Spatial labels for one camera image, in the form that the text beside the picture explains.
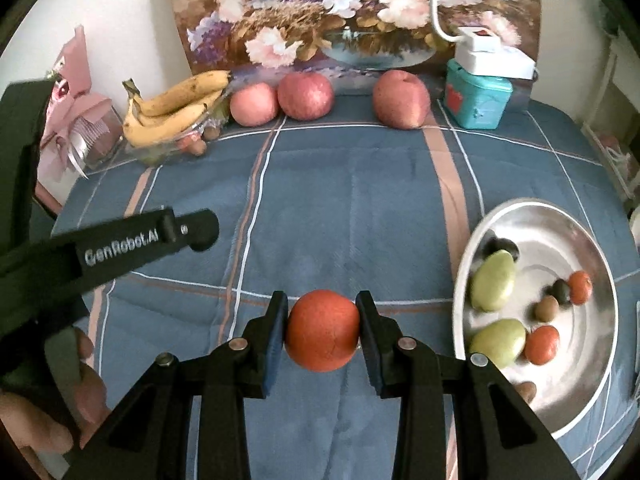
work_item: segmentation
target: white device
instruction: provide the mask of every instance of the white device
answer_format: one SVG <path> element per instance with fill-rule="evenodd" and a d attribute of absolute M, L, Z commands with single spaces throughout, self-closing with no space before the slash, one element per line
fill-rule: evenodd
<path fill-rule="evenodd" d="M 523 51 L 502 44 L 484 27 L 461 27 L 461 36 L 450 36 L 438 21 L 438 0 L 431 0 L 431 24 L 443 40 L 456 44 L 456 61 L 473 75 L 533 79 L 536 62 Z"/>

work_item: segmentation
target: white cable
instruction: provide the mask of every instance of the white cable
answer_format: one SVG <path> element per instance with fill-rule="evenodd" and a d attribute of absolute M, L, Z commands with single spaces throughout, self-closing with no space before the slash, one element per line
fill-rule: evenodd
<path fill-rule="evenodd" d="M 429 6 L 431 7 L 431 25 L 433 25 L 433 30 L 436 31 L 438 36 L 443 40 L 449 41 L 449 43 L 458 43 L 465 39 L 464 36 L 450 36 L 442 30 L 438 21 L 438 0 L 431 0 Z"/>

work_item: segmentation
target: green pear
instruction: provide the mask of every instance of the green pear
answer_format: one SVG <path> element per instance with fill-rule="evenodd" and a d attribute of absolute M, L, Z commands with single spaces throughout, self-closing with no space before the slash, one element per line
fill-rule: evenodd
<path fill-rule="evenodd" d="M 499 319 L 471 340 L 469 354 L 484 354 L 498 368 L 512 364 L 524 349 L 527 330 L 517 319 Z"/>
<path fill-rule="evenodd" d="M 516 264 L 508 251 L 489 256 L 471 279 L 471 305 L 476 310 L 496 312 L 513 292 Z"/>

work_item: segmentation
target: kiwi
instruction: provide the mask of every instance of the kiwi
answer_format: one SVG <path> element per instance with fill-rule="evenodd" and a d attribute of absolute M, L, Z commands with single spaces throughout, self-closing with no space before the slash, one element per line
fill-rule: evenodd
<path fill-rule="evenodd" d="M 558 300 L 553 296 L 545 296 L 536 305 L 534 314 L 536 319 L 542 323 L 550 323 L 560 312 Z"/>
<path fill-rule="evenodd" d="M 531 381 L 527 381 L 525 383 L 516 384 L 514 389 L 517 393 L 524 399 L 527 404 L 531 404 L 533 399 L 536 397 L 538 392 L 538 388 L 535 383 Z"/>

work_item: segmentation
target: orange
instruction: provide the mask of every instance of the orange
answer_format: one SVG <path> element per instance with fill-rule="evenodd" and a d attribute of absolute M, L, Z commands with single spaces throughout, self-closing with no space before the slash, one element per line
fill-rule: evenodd
<path fill-rule="evenodd" d="M 360 314 L 353 301 L 330 290 L 314 290 L 289 314 L 285 345 L 289 356 L 312 372 L 331 372 L 353 357 Z"/>

